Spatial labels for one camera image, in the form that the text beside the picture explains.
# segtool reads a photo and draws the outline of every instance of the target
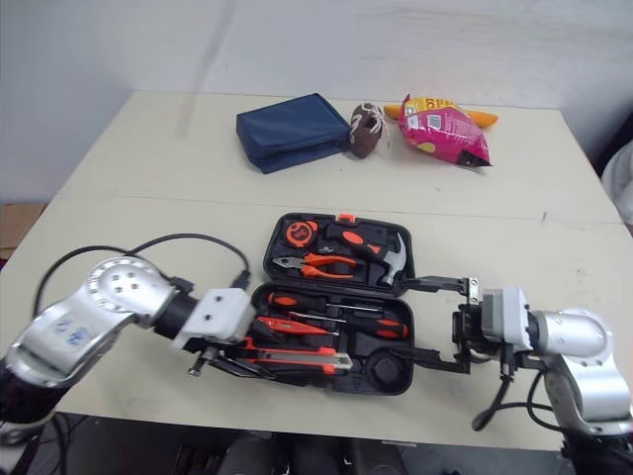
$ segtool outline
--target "snack bag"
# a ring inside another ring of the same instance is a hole
[[[486,138],[457,105],[433,97],[410,98],[398,119],[405,140],[427,153],[463,166],[490,166]]]

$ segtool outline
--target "black tool case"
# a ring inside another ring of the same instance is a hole
[[[287,231],[295,222],[310,223],[315,235],[308,238],[310,230],[304,230],[308,232],[303,234],[298,230],[299,240],[290,243]],[[386,246],[388,250],[395,252],[400,250],[400,235],[405,244],[407,259],[403,270],[395,276],[395,285],[389,286],[381,282],[387,273],[384,264],[365,259],[357,250],[353,251],[345,242],[332,237],[330,231],[340,233],[341,227],[367,238],[371,245]],[[320,268],[328,273],[353,275],[352,278],[334,279],[309,277],[299,268],[285,268],[274,262],[274,259],[279,257],[304,257],[308,253],[353,257],[359,265],[352,267],[347,263],[335,262]],[[252,304],[257,310],[256,316],[288,319],[286,309],[271,305],[270,295],[292,293],[321,300],[324,298],[329,304],[384,311],[377,313],[327,306],[322,314],[307,310],[299,311],[305,314],[342,320],[351,317],[356,321],[359,318],[389,319],[405,324],[408,328],[406,337],[390,339],[361,332],[336,322],[302,319],[303,323],[337,332],[338,335],[283,333],[283,341],[271,341],[261,333],[251,332],[249,336],[258,347],[304,350],[332,347],[337,352],[348,353],[353,362],[351,369],[337,374],[324,374],[319,367],[313,371],[293,371],[289,368],[288,371],[277,373],[275,381],[299,386],[312,384],[329,387],[334,391],[357,394],[398,395],[408,388],[413,373],[412,364],[389,352],[389,348],[397,346],[414,346],[413,314],[408,304],[398,299],[405,291],[398,282],[415,276],[411,236],[407,229],[392,223],[365,220],[351,215],[336,217],[311,213],[287,214],[281,217],[275,226],[263,265],[272,282],[263,284],[253,293]]]

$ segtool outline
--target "cardboard box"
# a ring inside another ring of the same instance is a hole
[[[0,258],[8,259],[38,220],[46,204],[3,205],[0,211]]]

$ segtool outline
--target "floor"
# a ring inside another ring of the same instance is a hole
[[[72,424],[81,421],[68,415]],[[238,431],[219,428],[87,418],[74,431],[68,451],[68,475],[171,475],[183,445],[221,449]],[[54,439],[46,427],[43,440]],[[574,469],[557,452],[508,450],[454,445],[404,446],[407,470],[415,475],[573,475]],[[55,441],[42,444],[29,475],[49,475],[57,463]]]

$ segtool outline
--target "orange tape measure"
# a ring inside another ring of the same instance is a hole
[[[317,230],[314,221],[295,221],[286,228],[286,242],[292,247],[306,247],[317,237]]]

